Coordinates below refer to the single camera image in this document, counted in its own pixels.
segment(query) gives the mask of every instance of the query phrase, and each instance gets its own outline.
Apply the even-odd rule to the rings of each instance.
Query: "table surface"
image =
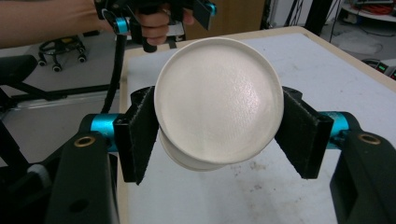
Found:
[[[362,99],[364,104],[356,104],[356,106],[361,106],[357,110],[350,107],[353,111],[349,112],[354,115],[356,113],[358,119],[359,117],[365,119],[364,125],[362,125],[363,130],[377,132],[380,135],[382,133],[388,134],[391,125],[383,125],[384,128],[387,128],[386,131],[383,131],[381,129],[382,125],[377,125],[377,123],[385,120],[381,120],[381,118],[371,119],[370,114],[373,113],[373,110],[370,107],[382,106],[384,116],[387,116],[388,113],[391,114],[390,110],[396,108],[396,102],[388,100],[389,98],[395,98],[396,82],[394,80],[380,74],[370,66],[301,27],[227,35],[227,37],[245,41],[255,48],[264,48],[264,51],[267,50],[264,53],[270,59],[269,61],[274,64],[282,84],[302,91],[303,98],[309,104],[314,103],[316,110],[342,109],[338,106],[348,108],[348,105],[350,105],[348,100],[327,97],[327,95],[332,95],[332,91],[323,92],[325,102],[322,102],[316,92],[322,92],[320,85],[323,84],[307,87],[307,85],[310,85],[309,82],[315,81],[314,79],[319,76],[309,77],[309,80],[290,78],[290,75],[288,75],[290,70],[288,69],[294,68],[284,66],[282,60],[286,56],[276,55],[275,48],[265,45],[265,42],[269,42],[269,40],[272,42],[282,41],[282,39],[286,41],[285,38],[287,37],[285,35],[293,35],[296,39],[305,42],[306,40],[298,34],[308,37],[307,39],[317,43],[321,49],[326,49],[328,57],[336,56],[336,58],[329,58],[329,60],[341,60],[340,62],[346,62],[346,65],[349,66],[338,69],[344,69],[342,71],[346,74],[347,71],[351,71],[352,77],[345,78],[345,82],[340,80],[342,78],[338,78],[338,80],[332,80],[331,78],[318,79],[316,82],[328,82],[327,85],[332,87],[332,91],[337,91],[335,94],[341,96],[361,95],[361,98],[364,98]],[[179,42],[177,47],[182,48],[190,42],[192,41]],[[158,51],[158,57],[161,56],[162,59],[166,60],[175,50],[169,50],[168,45],[162,45],[159,46]],[[142,49],[131,49],[125,52],[124,69],[120,82],[120,112],[126,111],[128,107],[131,91],[131,84],[128,82],[128,76],[131,75],[129,65],[135,60],[137,60],[136,63],[143,62],[145,55],[147,54]],[[293,57],[292,54],[290,57],[292,58],[288,60],[294,60],[293,62],[299,65],[299,59],[296,59],[298,57]],[[326,60],[326,55],[323,55],[322,60]],[[336,67],[332,66],[331,63],[329,61],[328,70]],[[375,102],[370,103],[371,93],[369,91],[363,92],[360,90],[365,85],[372,87],[371,91],[374,92],[372,98],[375,99]],[[395,139],[389,139],[389,141],[393,145],[396,144]],[[284,159],[284,155],[276,146],[276,143],[273,142],[252,160],[233,164],[215,172],[197,174],[178,167],[166,157],[166,154],[161,150],[161,144],[158,143],[154,148],[148,172],[141,186],[125,184],[122,181],[122,176],[119,176],[120,221],[121,223],[138,224],[157,222],[262,223],[263,221],[268,223],[334,223],[335,215],[332,208],[329,181],[338,156],[338,151],[328,150],[318,180],[302,180],[290,167],[288,161]]]

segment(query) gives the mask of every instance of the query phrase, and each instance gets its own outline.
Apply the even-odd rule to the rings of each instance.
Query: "teal joint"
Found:
[[[347,119],[342,113],[334,112],[334,111],[330,111],[330,112],[326,111],[326,112],[320,112],[320,114],[328,116],[334,120],[334,123],[332,125],[332,131],[330,132],[330,140],[337,138],[337,136],[341,131],[349,130],[349,124],[347,122]],[[338,147],[332,144],[331,142],[329,142],[327,148],[338,148]]]
[[[124,18],[116,18],[116,23],[119,28],[119,34],[124,35],[128,33],[128,22]]]
[[[216,8],[216,6],[213,3],[206,3],[207,7],[210,7],[210,16],[216,16],[216,14],[218,13],[218,9]]]
[[[113,121],[119,114],[98,114],[92,121],[91,131],[99,132],[109,143],[108,152],[117,152]]]

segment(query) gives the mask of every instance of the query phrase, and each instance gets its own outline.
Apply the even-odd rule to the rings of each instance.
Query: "white wall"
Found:
[[[308,17],[309,9],[311,8],[312,5],[312,1],[313,0],[304,0],[300,19],[297,22],[298,25],[305,24],[306,18]],[[271,16],[269,20],[270,24],[272,24],[274,27],[282,27],[289,16],[292,3],[293,0],[272,0]],[[336,9],[337,6],[335,6],[328,21],[331,21],[335,17]]]

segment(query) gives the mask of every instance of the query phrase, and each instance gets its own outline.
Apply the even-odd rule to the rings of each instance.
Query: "white table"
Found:
[[[290,27],[230,35],[262,53],[281,84],[301,91],[318,111],[348,111],[363,130],[386,137],[396,117],[396,82],[355,60],[303,28]],[[126,52],[120,111],[129,94],[155,84],[163,63],[176,50],[160,46],[147,55]],[[121,223],[336,223],[330,179],[339,151],[326,151],[315,180],[303,180],[273,141],[255,158],[213,172],[193,172],[175,164],[158,140],[140,186],[119,176]]]

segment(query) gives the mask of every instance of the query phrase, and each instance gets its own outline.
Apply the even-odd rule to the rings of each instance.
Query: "human hand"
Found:
[[[151,46],[161,45],[166,41],[166,34],[169,31],[169,9],[168,4],[163,4],[156,13],[136,15],[142,26],[142,36],[147,38]],[[187,25],[194,24],[192,13],[186,9],[183,12],[183,22]]]

